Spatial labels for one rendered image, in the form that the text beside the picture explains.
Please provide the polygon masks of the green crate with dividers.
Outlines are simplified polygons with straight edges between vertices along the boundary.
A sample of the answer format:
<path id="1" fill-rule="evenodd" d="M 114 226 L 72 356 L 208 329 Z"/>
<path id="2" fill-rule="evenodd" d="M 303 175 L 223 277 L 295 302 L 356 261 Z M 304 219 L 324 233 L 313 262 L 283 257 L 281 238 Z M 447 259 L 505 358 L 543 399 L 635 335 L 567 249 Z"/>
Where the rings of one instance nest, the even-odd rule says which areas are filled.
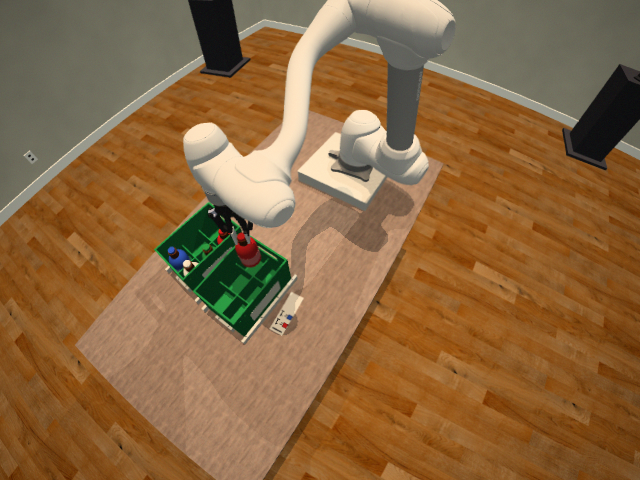
<path id="1" fill-rule="evenodd" d="M 218 245 L 218 231 L 218 226 L 211 218 L 208 217 L 208 211 L 199 210 L 184 224 L 182 224 L 176 231 L 174 231 L 168 238 L 166 238 L 158 247 L 156 247 L 155 251 L 168 264 L 168 266 L 172 270 L 174 270 L 176 274 L 187 284 L 187 286 L 192 291 L 194 291 L 195 288 L 201 283 L 201 281 L 235 246 L 235 243 L 230 235 Z M 216 248 L 212 250 L 204 259 L 202 259 L 202 248 L 204 244 L 210 244 L 211 246 L 214 246 Z M 182 246 L 184 246 L 186 250 Z M 197 264 L 186 276 L 184 276 L 183 273 L 184 268 L 182 268 L 178 273 L 169 263 L 168 248 L 170 247 L 182 249 L 188 254 L 191 262 L 200 263 Z M 189 254 L 189 252 L 193 256 Z"/>
<path id="2" fill-rule="evenodd" d="M 257 266 L 244 267 L 234 246 L 193 291 L 244 337 L 291 280 L 285 263 L 269 249 L 259 247 L 262 258 Z"/>

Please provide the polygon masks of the red bottle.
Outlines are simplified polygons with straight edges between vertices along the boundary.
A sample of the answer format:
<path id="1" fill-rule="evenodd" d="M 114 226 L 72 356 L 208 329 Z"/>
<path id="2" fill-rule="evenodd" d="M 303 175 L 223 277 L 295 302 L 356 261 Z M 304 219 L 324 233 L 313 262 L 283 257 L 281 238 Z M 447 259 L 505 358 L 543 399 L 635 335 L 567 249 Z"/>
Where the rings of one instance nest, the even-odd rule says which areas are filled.
<path id="1" fill-rule="evenodd" d="M 261 261 L 261 254 L 256 244 L 256 241 L 250 237 L 250 244 L 247 243 L 243 233 L 237 235 L 238 245 L 235 245 L 235 250 L 241 262 L 246 267 L 254 267 Z"/>
<path id="2" fill-rule="evenodd" d="M 229 235 L 229 233 L 228 232 L 222 233 L 221 230 L 219 229 L 218 234 L 219 234 L 219 236 L 217 238 L 217 242 L 218 242 L 218 245 L 219 245 Z"/>

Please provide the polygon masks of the cream bottle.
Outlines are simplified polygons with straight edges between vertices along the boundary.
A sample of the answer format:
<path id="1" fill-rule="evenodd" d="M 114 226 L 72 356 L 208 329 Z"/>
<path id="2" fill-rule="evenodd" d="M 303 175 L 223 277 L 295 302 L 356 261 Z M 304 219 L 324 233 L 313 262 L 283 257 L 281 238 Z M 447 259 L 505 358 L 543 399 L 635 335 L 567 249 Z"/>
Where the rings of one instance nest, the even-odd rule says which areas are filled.
<path id="1" fill-rule="evenodd" d="M 183 263 L 184 276 L 187 275 L 197 264 L 198 264 L 197 262 L 191 262 L 190 260 L 185 260 Z"/>

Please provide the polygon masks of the cream paper strip with colored squares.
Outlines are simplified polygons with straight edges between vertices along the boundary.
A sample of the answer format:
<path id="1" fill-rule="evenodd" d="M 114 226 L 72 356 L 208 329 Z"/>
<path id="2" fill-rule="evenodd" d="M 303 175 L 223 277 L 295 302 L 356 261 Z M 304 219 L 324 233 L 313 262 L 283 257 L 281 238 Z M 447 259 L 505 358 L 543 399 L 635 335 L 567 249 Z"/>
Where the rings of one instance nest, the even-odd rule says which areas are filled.
<path id="1" fill-rule="evenodd" d="M 270 330 L 282 336 L 303 299 L 303 297 L 291 293 L 271 325 Z"/>

